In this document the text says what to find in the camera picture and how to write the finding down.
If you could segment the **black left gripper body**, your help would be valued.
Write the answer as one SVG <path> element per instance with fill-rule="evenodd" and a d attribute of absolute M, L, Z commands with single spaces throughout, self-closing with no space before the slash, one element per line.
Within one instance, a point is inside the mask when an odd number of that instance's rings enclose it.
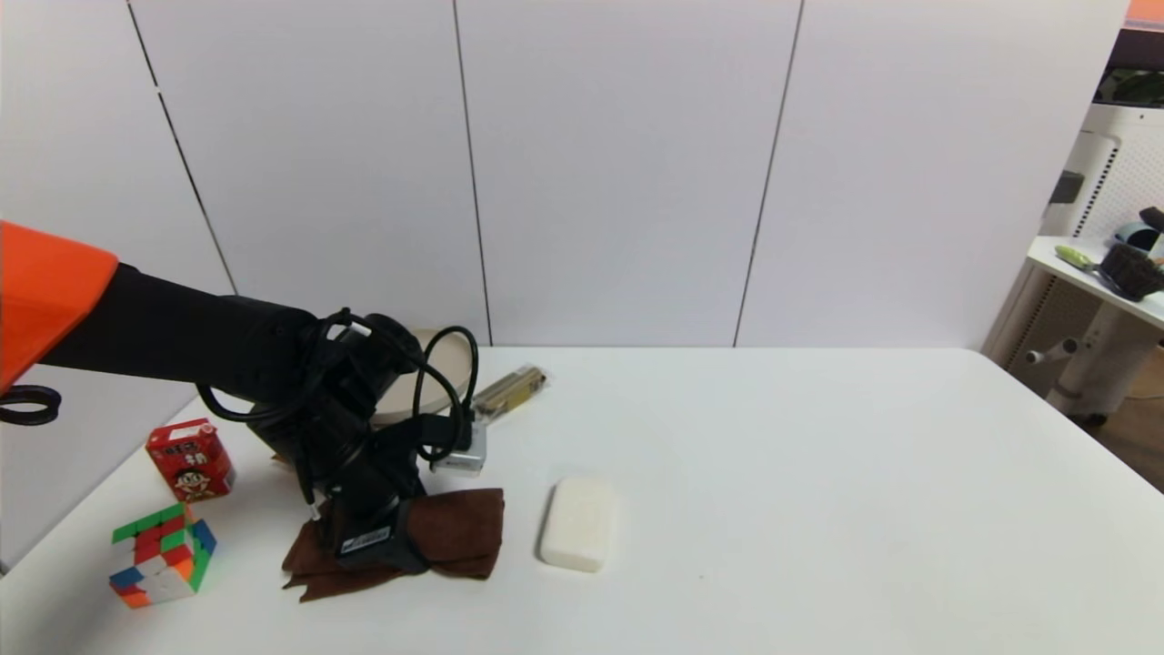
<path fill-rule="evenodd" d="M 338 560 L 404 558 L 404 474 L 386 461 L 359 461 L 326 485 Z"/>

